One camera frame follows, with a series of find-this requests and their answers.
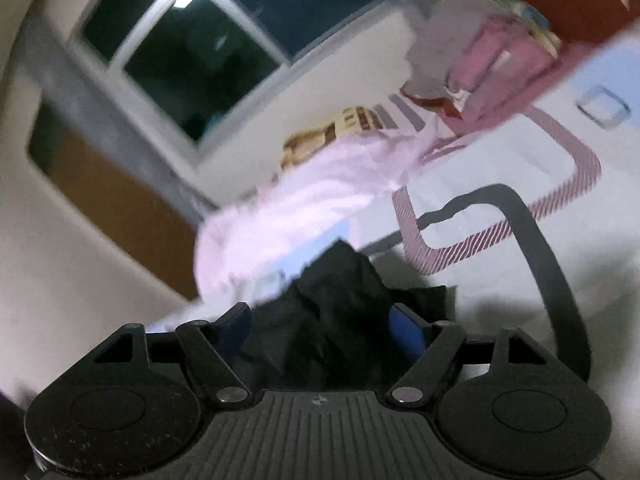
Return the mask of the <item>black button shirt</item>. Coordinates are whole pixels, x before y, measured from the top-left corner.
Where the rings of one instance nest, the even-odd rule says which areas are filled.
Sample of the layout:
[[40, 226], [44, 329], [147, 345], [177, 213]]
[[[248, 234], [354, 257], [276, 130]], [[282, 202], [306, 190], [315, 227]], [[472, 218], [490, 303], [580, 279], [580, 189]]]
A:
[[232, 370], [250, 390], [386, 390], [412, 359], [390, 330], [403, 304], [446, 320], [444, 286], [389, 288], [374, 264], [339, 240], [282, 294], [250, 315]]

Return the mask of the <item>light pink blanket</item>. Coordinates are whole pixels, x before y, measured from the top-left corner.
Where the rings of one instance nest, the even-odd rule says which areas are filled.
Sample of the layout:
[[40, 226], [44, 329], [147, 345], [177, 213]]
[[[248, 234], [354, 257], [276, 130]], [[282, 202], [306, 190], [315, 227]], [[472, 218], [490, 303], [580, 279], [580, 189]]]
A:
[[254, 278], [376, 198], [399, 190], [436, 148], [438, 128], [346, 136], [198, 228], [194, 278], [205, 298]]

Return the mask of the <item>brown wooden door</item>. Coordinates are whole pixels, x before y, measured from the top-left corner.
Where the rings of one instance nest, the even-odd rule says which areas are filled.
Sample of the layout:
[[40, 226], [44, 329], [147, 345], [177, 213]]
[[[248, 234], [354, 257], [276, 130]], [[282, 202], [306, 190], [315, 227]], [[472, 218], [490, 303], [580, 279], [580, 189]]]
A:
[[198, 296], [195, 230], [42, 104], [28, 154], [52, 184], [107, 238], [187, 300]]

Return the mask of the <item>yellow brown printed pillow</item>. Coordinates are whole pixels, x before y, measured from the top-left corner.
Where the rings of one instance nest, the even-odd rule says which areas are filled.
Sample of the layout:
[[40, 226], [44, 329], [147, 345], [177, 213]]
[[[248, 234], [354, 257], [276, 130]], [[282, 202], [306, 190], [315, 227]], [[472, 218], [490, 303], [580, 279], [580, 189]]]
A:
[[338, 139], [360, 136], [373, 130], [396, 130], [385, 125], [381, 113], [364, 106], [347, 107], [318, 126], [299, 130], [282, 144], [280, 170], [282, 174], [302, 166], [315, 154]]

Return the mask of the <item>patterned white grey bedspread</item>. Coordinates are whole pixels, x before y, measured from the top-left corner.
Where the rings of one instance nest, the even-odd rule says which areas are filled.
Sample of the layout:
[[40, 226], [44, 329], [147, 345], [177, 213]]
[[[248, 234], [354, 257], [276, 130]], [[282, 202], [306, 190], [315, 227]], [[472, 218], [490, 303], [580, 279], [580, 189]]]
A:
[[531, 304], [559, 359], [592, 369], [586, 319], [604, 267], [639, 250], [639, 35], [582, 52], [538, 99], [494, 128], [438, 128], [434, 151], [397, 191], [376, 198], [262, 274], [156, 322], [154, 332], [220, 318], [235, 301], [261, 306], [336, 240], [399, 273], [454, 286], [461, 314], [488, 323], [488, 304]]

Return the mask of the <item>pink folded cloth stack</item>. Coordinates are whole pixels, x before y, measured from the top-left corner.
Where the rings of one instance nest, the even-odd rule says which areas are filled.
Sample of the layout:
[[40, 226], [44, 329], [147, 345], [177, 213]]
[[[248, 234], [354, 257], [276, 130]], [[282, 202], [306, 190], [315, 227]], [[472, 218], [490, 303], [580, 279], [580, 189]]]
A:
[[444, 113], [477, 122], [552, 67], [562, 41], [536, 25], [492, 16], [484, 21], [445, 78]]

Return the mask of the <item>grey left curtain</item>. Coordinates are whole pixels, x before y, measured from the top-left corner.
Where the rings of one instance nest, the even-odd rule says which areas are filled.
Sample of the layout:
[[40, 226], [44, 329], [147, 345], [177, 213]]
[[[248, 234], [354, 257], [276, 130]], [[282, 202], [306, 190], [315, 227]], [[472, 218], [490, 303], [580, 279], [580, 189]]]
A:
[[49, 24], [29, 13], [14, 44], [43, 99], [109, 162], [192, 226], [217, 209], [184, 182], [106, 93], [82, 70]]

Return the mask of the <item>aluminium sliding window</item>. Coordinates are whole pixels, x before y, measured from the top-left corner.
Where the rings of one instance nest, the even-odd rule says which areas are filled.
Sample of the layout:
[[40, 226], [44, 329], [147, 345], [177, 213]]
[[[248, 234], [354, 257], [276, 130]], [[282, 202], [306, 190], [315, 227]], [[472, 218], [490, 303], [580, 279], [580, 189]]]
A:
[[132, 118], [198, 162], [387, 0], [92, 0], [77, 37]]

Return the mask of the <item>grey folded cloth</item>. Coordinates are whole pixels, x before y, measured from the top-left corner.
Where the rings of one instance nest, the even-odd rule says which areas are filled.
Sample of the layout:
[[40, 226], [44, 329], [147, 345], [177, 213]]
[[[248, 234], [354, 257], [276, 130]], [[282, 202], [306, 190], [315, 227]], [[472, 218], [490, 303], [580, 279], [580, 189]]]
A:
[[405, 92], [424, 99], [446, 96], [444, 87], [451, 66], [460, 60], [488, 18], [506, 15], [506, 10], [488, 0], [438, 0], [428, 18], [418, 10], [408, 10], [406, 18], [414, 39], [405, 56], [411, 70]]

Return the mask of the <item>colourful patterned cloth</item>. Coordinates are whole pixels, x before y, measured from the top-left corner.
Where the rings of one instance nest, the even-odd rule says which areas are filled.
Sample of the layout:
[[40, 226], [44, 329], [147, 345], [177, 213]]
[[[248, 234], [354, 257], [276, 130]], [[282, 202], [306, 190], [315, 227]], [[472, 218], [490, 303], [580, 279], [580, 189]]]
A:
[[534, 7], [523, 0], [487, 0], [498, 4], [518, 16], [525, 22], [529, 35], [536, 43], [556, 58], [559, 55], [562, 40], [552, 32], [549, 21]]

